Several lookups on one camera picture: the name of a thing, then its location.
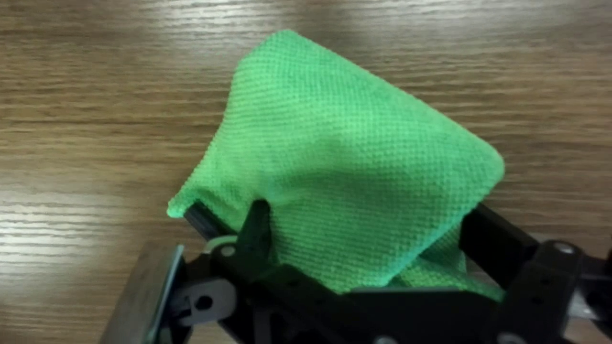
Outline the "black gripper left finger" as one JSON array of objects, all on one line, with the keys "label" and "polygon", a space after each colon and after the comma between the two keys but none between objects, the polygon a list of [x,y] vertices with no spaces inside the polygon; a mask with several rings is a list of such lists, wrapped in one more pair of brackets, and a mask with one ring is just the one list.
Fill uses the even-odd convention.
[{"label": "black gripper left finger", "polygon": [[276,265],[272,209],[264,200],[251,205],[243,228],[237,236],[237,253],[266,265]]}]

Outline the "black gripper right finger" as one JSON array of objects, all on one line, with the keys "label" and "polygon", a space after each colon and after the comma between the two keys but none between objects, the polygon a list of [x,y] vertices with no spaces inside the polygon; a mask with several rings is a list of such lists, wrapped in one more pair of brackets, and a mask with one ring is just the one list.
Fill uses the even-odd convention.
[{"label": "black gripper right finger", "polygon": [[459,249],[507,290],[540,244],[492,209],[478,205],[461,223]]}]

